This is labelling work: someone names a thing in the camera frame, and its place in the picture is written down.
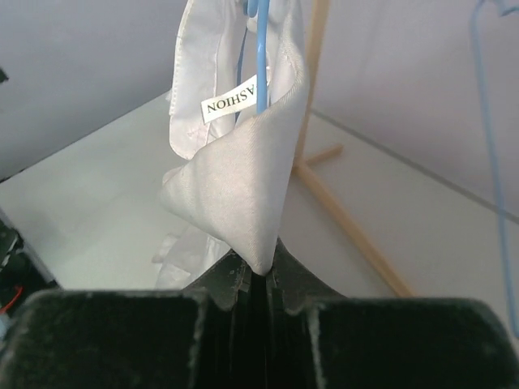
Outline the blue wire hanger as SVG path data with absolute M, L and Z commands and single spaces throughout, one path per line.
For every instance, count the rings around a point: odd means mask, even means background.
M 485 136 L 492 194 L 495 204 L 496 225 L 500 251 L 501 268 L 504 276 L 504 296 L 507 305 L 508 322 L 514 338 L 518 337 L 518 308 L 513 279 L 513 261 L 510 258 L 507 212 L 505 209 L 504 189 L 500 176 L 500 158 L 495 143 L 491 104 L 487 88 L 487 77 L 483 63 L 483 47 L 479 29 L 479 17 L 486 3 L 477 1 L 469 19 L 470 42 L 474 59 L 474 73 L 478 87 L 479 111 Z
M 241 1 L 243 14 L 255 18 L 256 24 L 256 70 L 257 101 L 256 112 L 262 113 L 268 107 L 268 72 L 267 72 L 267 31 L 269 0 Z

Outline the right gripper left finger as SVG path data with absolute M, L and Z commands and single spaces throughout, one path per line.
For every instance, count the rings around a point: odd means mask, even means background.
M 251 269 L 233 251 L 182 291 L 186 388 L 239 388 L 254 375 Z

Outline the white shirt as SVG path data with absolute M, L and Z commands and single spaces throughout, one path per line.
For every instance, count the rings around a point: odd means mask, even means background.
M 273 263 L 309 92 L 298 1 L 272 1 L 266 109 L 256 107 L 259 19 L 245 1 L 189 1 L 178 28 L 169 145 L 184 161 L 162 180 L 165 209 L 188 224 L 155 262 L 159 289 L 183 289 L 227 252 L 258 275 Z

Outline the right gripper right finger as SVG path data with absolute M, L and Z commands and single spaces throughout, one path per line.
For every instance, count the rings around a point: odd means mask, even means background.
M 308 311 L 322 301 L 342 300 L 277 241 L 266 276 L 266 388 L 315 388 Z

